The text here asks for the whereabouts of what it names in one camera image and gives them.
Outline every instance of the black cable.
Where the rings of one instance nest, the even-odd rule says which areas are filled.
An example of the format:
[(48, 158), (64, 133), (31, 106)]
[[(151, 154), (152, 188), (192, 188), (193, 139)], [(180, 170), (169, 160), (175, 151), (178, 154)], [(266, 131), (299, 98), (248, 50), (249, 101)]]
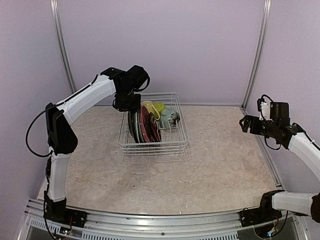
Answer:
[(47, 157), (49, 157), (49, 156), (52, 154), (53, 151), (49, 152), (49, 153), (46, 154), (46, 155), (41, 155), (41, 154), (36, 153), (35, 151), (33, 151), (33, 150), (31, 149), (31, 147), (29, 146), (29, 143), (28, 143), (28, 136), (29, 136), (30, 129), (31, 129), (31, 127), (33, 126), (33, 124), (35, 123), (35, 121), (36, 121), (42, 114), (44, 114), (45, 112), (49, 111), (50, 109), (53, 109), (53, 108), (55, 108), (55, 107), (58, 107), (58, 106), (62, 105), (63, 103), (64, 103), (64, 102), (61, 102), (61, 103), (59, 103), (59, 104), (57, 104), (57, 105), (53, 105), (53, 106), (51, 106), (51, 107), (43, 110), (42, 112), (40, 112), (40, 113), (33, 119), (33, 121), (31, 122), (30, 126), (28, 127), (28, 130), (26, 131), (26, 134), (25, 134), (25, 144), (26, 144), (26, 147), (28, 148), (28, 150), (29, 150), (32, 154), (36, 155), (36, 156), (39, 157), (39, 158), (47, 158)]
[[(45, 191), (45, 193), (44, 193), (43, 213), (46, 212), (46, 197), (47, 197), (47, 194), (48, 194), (48, 191), (49, 191), (49, 186), (50, 186), (50, 184), (49, 184), (49, 181), (48, 181), (48, 184), (47, 184), (47, 186), (46, 186), (46, 191)], [(52, 234), (52, 232), (50, 231), (49, 226), (48, 226), (48, 223), (47, 223), (47, 219), (46, 219), (45, 217), (44, 217), (44, 223), (45, 223), (46, 230), (48, 231), (50, 237), (51, 237), (52, 239), (54, 239), (54, 240), (59, 240), (59, 239), (56, 238), (56, 237)]]
[(137, 88), (133, 88), (133, 91), (135, 91), (135, 92), (142, 92), (143, 90), (145, 90), (148, 86), (149, 86), (149, 84), (150, 84), (150, 77), (148, 76), (147, 77), (147, 82), (146, 82), (146, 86), (144, 87), (144, 88), (142, 88), (142, 89), (137, 89)]
[(284, 223), (283, 223), (281, 229), (280, 229), (279, 231), (277, 231), (274, 235), (266, 236), (266, 237), (261, 237), (261, 236), (259, 236), (259, 235), (257, 234), (256, 229), (253, 229), (254, 232), (255, 232), (255, 234), (256, 234), (260, 239), (264, 239), (264, 240), (272, 239), (273, 237), (277, 236), (277, 235), (280, 234), (281, 231), (284, 229), (284, 227), (285, 227), (285, 225), (286, 225), (286, 222), (287, 222), (287, 219), (288, 219), (288, 214), (289, 214), (289, 211), (286, 211)]
[(278, 235), (279, 233), (281, 233), (281, 231), (284, 229), (284, 227), (285, 227), (285, 225), (286, 225), (286, 222), (287, 222), (287, 219), (288, 219), (288, 213), (289, 213), (289, 211), (286, 211), (284, 223), (283, 223), (281, 229), (280, 229), (279, 231), (277, 231), (274, 235), (272, 235), (272, 236), (271, 236), (272, 238), (275, 237), (275, 236), (277, 236), (277, 235)]
[(269, 97), (268, 95), (263, 94), (263, 95), (261, 96), (261, 99), (262, 99), (263, 97), (266, 97), (267, 99), (269, 99), (269, 100), (273, 103), (273, 100), (272, 100), (271, 97)]
[[(260, 100), (262, 101), (262, 99), (263, 99), (264, 97), (268, 98), (268, 99), (270, 100), (270, 102), (273, 103), (273, 100), (271, 99), (271, 97), (269, 97), (269, 96), (266, 95), (266, 94), (263, 94), (263, 95), (260, 97)], [(262, 111), (260, 110), (259, 112), (261, 112), (261, 117), (262, 117), (262, 119), (266, 121), (266, 118), (265, 118), (265, 116), (263, 115)]]
[(309, 139), (309, 141), (320, 151), (320, 147), (311, 139), (311, 137), (309, 137), (309, 135), (307, 134), (306, 130), (304, 130), (298, 123), (294, 122), (292, 124), (292, 126), (298, 126), (298, 128), (300, 128), (303, 133), (305, 134), (305, 136)]
[(264, 136), (264, 142), (265, 142), (265, 145), (266, 145), (268, 148), (272, 149), (272, 150), (279, 150), (279, 149), (281, 148), (281, 144), (279, 144), (280, 146), (279, 146), (278, 148), (273, 148), (273, 147), (269, 146), (269, 145), (268, 145), (268, 142), (267, 142), (267, 137), (266, 137), (266, 136)]

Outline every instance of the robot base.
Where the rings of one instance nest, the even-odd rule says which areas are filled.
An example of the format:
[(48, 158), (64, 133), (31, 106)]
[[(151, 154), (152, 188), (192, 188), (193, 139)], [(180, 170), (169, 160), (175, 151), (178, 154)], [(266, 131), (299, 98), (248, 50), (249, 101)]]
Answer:
[(67, 199), (53, 202), (44, 192), (46, 208), (43, 217), (56, 223), (83, 228), (87, 221), (87, 213), (66, 208)]
[(279, 210), (271, 209), (267, 216), (261, 215), (260, 207), (247, 209), (239, 212), (241, 226), (248, 227), (252, 225), (263, 224), (282, 218), (282, 213)]

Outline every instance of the dark plate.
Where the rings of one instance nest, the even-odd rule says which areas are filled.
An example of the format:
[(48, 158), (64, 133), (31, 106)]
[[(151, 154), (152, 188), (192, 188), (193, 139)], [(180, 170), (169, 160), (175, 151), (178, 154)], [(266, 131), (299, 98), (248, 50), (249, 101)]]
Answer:
[(128, 126), (129, 126), (129, 131), (131, 136), (133, 137), (134, 141), (138, 144), (138, 138), (136, 135), (136, 130), (135, 130), (135, 124), (134, 124), (134, 113), (131, 113), (128, 111)]
[(133, 125), (134, 125), (134, 128), (133, 128), (133, 134), (135, 134), (135, 137), (137, 139), (136, 143), (140, 143), (140, 140), (139, 140), (139, 131), (138, 131), (138, 112), (135, 112), (133, 114)]
[(143, 136), (143, 140), (146, 143), (154, 143), (156, 142), (151, 134), (151, 129), (149, 125), (149, 112), (145, 106), (141, 107), (140, 112), (140, 123), (141, 123), (141, 133)]
[(139, 137), (139, 141), (140, 141), (140, 143), (145, 143), (145, 140), (144, 140), (144, 137), (143, 137), (143, 135), (142, 135), (142, 132), (141, 132), (141, 122), (140, 122), (140, 113), (141, 113), (141, 107), (140, 107), (140, 109), (139, 109), (139, 111), (138, 111), (138, 137)]

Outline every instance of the mug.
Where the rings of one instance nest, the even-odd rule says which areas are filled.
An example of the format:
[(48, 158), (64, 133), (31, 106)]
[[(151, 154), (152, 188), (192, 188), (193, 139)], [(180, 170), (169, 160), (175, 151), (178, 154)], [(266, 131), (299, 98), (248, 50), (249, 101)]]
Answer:
[(160, 124), (165, 129), (174, 128), (180, 121), (180, 115), (173, 108), (166, 108), (161, 113)]
[(166, 106), (162, 102), (155, 102), (154, 104), (155, 109), (159, 112), (160, 116), (163, 110), (166, 109)]
[(142, 105), (145, 106), (149, 113), (153, 113), (156, 120), (160, 119), (161, 114), (158, 112), (152, 101), (143, 101)]

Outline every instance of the green cup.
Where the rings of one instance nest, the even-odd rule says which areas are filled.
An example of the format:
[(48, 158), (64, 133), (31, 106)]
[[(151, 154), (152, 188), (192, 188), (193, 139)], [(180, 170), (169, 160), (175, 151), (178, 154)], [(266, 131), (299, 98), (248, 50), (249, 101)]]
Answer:
[(166, 109), (166, 106), (165, 106), (162, 102), (155, 102), (155, 103), (153, 104), (153, 106), (155, 107), (155, 109), (156, 109), (156, 110), (159, 112), (159, 114), (160, 114), (160, 116), (158, 116), (158, 114), (155, 113), (155, 115), (156, 115), (155, 118), (156, 118), (156, 119), (159, 119), (159, 118), (161, 117), (162, 111)]

